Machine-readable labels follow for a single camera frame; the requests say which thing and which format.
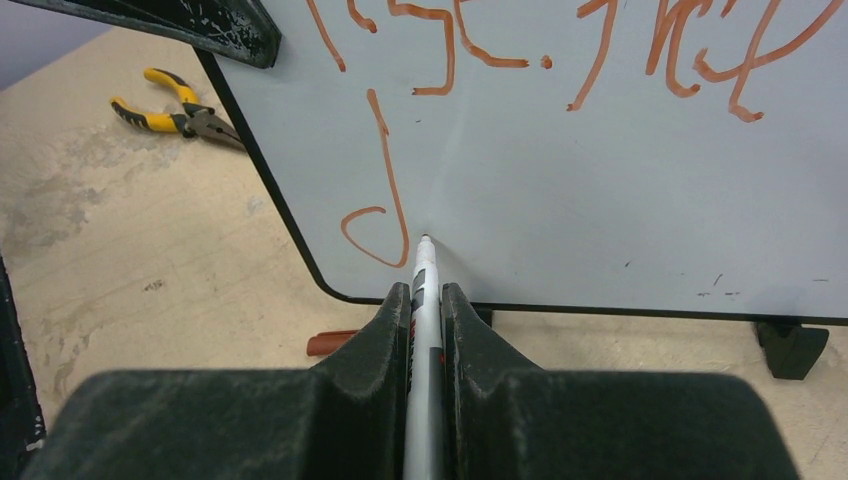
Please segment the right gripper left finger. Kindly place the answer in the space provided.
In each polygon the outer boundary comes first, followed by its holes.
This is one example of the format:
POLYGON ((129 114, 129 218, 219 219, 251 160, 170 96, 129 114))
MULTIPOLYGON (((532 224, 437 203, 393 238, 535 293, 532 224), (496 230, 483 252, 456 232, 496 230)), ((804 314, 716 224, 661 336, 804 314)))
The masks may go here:
POLYGON ((115 370, 70 396, 28 479, 397 479, 410 289, 307 369, 115 370))

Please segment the red marker cap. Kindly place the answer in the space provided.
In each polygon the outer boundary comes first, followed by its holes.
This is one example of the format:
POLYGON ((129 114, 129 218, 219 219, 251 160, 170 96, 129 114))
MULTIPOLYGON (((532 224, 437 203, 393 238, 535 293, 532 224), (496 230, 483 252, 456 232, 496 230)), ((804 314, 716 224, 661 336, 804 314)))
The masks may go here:
POLYGON ((306 355, 309 357, 323 357, 335 352, 344 345, 358 330, 336 330, 320 332, 309 338, 306 345, 306 355))

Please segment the small black-framed whiteboard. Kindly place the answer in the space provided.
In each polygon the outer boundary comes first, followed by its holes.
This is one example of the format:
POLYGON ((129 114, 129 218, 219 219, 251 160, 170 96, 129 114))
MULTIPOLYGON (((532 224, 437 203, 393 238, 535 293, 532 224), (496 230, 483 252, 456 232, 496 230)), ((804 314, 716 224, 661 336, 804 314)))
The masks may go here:
POLYGON ((847 322, 843 1, 268 1, 203 53, 317 286, 423 236, 497 310, 847 322))

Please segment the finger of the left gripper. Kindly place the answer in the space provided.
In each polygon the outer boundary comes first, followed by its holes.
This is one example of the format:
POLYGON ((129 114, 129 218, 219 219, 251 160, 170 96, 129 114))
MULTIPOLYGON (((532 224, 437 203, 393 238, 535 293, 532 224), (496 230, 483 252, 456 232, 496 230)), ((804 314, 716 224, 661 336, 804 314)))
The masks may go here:
POLYGON ((282 33, 255 0, 19 0, 43 10, 186 43, 242 64, 274 66, 282 33))

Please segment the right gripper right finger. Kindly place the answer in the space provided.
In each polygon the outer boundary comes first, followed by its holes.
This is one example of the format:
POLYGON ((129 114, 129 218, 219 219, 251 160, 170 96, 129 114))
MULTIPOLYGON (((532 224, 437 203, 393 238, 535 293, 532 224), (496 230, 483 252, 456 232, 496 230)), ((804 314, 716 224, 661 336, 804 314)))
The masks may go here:
POLYGON ((442 290, 453 479, 795 479, 755 390, 723 374, 546 370, 442 290))

